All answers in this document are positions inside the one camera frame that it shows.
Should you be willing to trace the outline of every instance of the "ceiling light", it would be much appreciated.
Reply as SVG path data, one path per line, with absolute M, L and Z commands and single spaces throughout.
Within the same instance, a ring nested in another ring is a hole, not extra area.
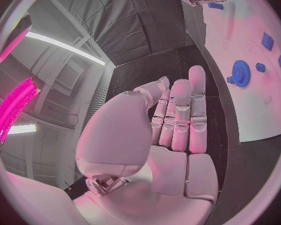
M 36 132 L 36 131 L 37 131 L 37 128 L 36 128 L 35 124 L 19 125 L 19 126 L 12 126 L 8 132 L 8 135 L 32 133 L 32 132 Z
M 34 32 L 31 32 L 29 31 L 27 34 L 26 34 L 26 37 L 28 38 L 33 38 L 33 39 L 37 39 L 37 40 L 40 40 L 40 41 L 43 41 L 43 42 L 46 42 L 46 43 L 49 43 L 49 44 L 53 44 L 55 46 L 58 46 L 60 48 L 63 48 L 63 49 L 66 49 L 66 50 L 69 50 L 73 53 L 76 53 L 78 55 L 81 55 L 89 60 L 92 60 L 98 64 L 101 64 L 103 66 L 105 66 L 105 62 L 101 61 L 100 59 L 84 52 L 84 51 L 81 51 L 79 49 L 77 49 L 76 47 L 73 47 L 73 46 L 70 46 L 68 44 L 65 44 L 64 42 L 61 42 L 61 41 L 57 41 L 53 38 L 50 38 L 50 37 L 47 37 L 47 36 L 44 36 L 44 35 L 41 35 L 41 34 L 38 34 L 38 33 L 34 33 Z

